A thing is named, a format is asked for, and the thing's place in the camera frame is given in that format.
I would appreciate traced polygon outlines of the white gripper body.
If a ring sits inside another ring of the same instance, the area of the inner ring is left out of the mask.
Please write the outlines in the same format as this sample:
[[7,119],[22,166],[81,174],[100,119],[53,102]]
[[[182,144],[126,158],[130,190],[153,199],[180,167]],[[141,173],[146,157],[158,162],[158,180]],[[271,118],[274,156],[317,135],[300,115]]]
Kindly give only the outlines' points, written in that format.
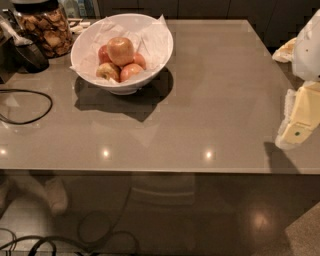
[[296,38],[292,71],[304,81],[320,81],[320,9]]

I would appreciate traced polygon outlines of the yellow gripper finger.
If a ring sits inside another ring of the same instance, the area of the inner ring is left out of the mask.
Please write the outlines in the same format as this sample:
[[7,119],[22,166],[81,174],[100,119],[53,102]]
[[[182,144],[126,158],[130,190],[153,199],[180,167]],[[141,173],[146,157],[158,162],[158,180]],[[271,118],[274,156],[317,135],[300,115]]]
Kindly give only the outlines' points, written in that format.
[[320,83],[306,81],[285,96],[284,119],[275,145],[290,150],[303,144],[320,125]]
[[296,39],[293,38],[278,48],[272,55],[272,59],[281,62],[287,63],[291,62],[293,59],[293,49],[296,43]]

